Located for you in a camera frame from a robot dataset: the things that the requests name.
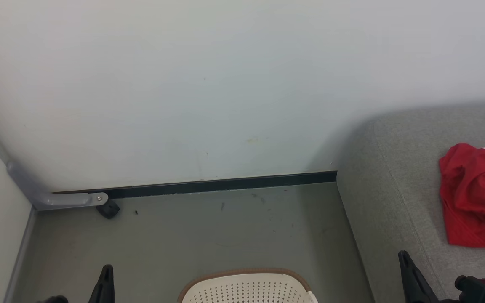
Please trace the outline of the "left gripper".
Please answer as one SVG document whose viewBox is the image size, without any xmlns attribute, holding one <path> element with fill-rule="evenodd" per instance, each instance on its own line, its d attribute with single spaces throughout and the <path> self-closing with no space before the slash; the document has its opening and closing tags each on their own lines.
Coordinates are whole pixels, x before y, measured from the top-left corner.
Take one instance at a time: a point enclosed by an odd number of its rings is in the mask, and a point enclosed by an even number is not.
<svg viewBox="0 0 485 303">
<path fill-rule="evenodd" d="M 69 303 L 69 301 L 63 295 L 56 295 L 36 303 Z M 112 265 L 106 264 L 102 267 L 88 303 L 115 303 L 114 270 Z"/>
</svg>

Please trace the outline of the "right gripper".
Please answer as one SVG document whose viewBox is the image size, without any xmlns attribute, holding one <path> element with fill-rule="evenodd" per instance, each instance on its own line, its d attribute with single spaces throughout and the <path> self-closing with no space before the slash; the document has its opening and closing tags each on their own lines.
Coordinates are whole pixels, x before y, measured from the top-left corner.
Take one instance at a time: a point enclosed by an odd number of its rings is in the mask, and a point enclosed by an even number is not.
<svg viewBox="0 0 485 303">
<path fill-rule="evenodd" d="M 485 279 L 459 276 L 454 282 L 455 288 L 461 292 L 458 299 L 439 301 L 409 253 L 399 251 L 398 259 L 405 303 L 485 303 Z"/>
</svg>

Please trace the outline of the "red garment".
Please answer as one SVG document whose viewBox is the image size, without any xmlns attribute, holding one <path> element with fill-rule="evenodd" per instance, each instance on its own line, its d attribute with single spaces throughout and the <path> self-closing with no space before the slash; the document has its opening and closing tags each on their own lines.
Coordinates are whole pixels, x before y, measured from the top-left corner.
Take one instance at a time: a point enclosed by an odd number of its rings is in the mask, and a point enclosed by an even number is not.
<svg viewBox="0 0 485 303">
<path fill-rule="evenodd" d="M 485 148 L 456 144 L 439 167 L 448 243 L 485 248 Z"/>
</svg>

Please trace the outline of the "grey fabric sofa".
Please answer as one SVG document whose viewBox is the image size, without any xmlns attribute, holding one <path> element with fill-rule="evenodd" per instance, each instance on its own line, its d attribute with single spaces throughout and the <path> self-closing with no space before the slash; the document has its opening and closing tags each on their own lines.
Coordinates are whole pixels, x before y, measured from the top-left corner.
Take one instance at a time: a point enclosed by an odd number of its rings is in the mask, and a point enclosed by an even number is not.
<svg viewBox="0 0 485 303">
<path fill-rule="evenodd" d="M 443 222 L 438 161 L 460 142 L 485 146 L 485 104 L 381 115 L 348 139 L 337 186 L 375 303 L 405 303 L 401 250 L 439 299 L 460 275 L 485 278 L 485 249 L 448 244 Z"/>
</svg>

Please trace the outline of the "black caster wheel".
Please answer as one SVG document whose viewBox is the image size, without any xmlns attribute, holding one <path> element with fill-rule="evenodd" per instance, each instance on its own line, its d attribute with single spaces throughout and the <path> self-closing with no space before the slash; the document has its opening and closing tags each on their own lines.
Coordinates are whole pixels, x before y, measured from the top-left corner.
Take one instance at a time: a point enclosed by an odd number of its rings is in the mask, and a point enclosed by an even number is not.
<svg viewBox="0 0 485 303">
<path fill-rule="evenodd" d="M 115 201 L 109 199 L 103 205 L 97 205 L 96 210 L 104 218 L 113 219 L 119 213 L 120 207 Z"/>
</svg>

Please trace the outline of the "grey panel edge trim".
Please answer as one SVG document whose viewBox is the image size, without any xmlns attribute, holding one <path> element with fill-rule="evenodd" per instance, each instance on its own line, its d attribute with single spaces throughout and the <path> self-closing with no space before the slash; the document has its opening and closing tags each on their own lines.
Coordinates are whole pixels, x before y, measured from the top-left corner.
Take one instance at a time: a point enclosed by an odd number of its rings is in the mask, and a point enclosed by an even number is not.
<svg viewBox="0 0 485 303">
<path fill-rule="evenodd" d="M 6 289 L 6 294 L 5 294 L 3 303 L 12 303 L 13 296 L 15 295 L 16 287 L 19 282 L 21 269 L 27 253 L 29 241 L 31 240 L 31 235 L 34 229 L 36 216 L 37 216 L 37 211 L 34 207 L 32 207 L 31 211 L 29 212 L 29 217 L 21 240 L 19 253 L 17 254 L 17 257 L 16 257 L 16 262 L 12 271 L 10 281 L 8 282 L 8 287 Z"/>
</svg>

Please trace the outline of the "cream perforated laundry basket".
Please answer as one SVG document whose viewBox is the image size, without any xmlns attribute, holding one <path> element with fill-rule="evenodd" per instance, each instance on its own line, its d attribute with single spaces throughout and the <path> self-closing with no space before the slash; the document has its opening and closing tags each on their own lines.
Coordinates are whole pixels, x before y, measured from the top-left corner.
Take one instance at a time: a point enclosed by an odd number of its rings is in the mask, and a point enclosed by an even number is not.
<svg viewBox="0 0 485 303">
<path fill-rule="evenodd" d="M 246 268 L 189 282 L 177 303 L 318 303 L 300 274 L 284 268 Z"/>
</svg>

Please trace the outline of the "black baseboard strip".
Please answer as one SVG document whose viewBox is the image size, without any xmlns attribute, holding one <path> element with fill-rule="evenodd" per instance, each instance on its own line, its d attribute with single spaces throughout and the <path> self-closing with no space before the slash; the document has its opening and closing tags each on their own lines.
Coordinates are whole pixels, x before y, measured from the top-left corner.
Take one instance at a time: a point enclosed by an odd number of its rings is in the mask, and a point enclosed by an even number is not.
<svg viewBox="0 0 485 303">
<path fill-rule="evenodd" d="M 71 191 L 72 194 L 97 194 L 104 192 L 111 199 L 162 196 L 168 194 L 193 194 L 199 192 L 231 191 L 258 189 L 282 186 L 297 186 L 337 181 L 337 171 L 320 171 L 315 173 L 269 175 L 260 177 L 230 178 L 225 180 L 208 180 L 181 183 L 164 183 L 142 186 L 125 186 L 119 188 L 87 189 Z"/>
</svg>

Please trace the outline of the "grey metal partition foot bracket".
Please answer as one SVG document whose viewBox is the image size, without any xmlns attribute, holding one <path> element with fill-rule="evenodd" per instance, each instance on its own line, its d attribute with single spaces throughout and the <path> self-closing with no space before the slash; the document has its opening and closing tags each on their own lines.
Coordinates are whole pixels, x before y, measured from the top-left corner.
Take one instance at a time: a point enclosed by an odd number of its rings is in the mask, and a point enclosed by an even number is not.
<svg viewBox="0 0 485 303">
<path fill-rule="evenodd" d="M 8 176 L 11 177 L 24 196 L 38 211 L 100 206 L 109 200 L 108 194 L 104 192 L 93 194 L 55 194 L 49 192 L 25 168 L 15 161 L 7 162 L 6 171 Z"/>
</svg>

